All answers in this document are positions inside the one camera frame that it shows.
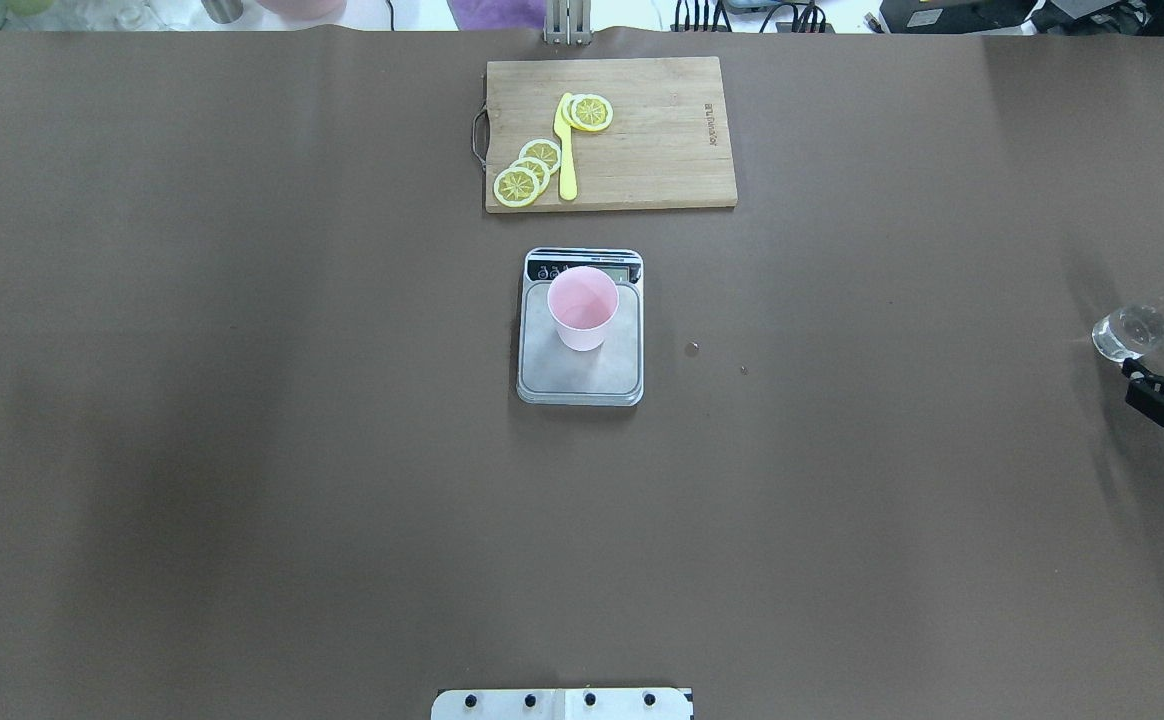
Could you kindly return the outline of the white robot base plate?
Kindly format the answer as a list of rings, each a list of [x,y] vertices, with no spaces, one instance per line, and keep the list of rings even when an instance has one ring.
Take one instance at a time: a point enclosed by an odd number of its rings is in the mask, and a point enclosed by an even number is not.
[[[450,689],[436,694],[431,719],[695,719],[693,691],[681,687]]]

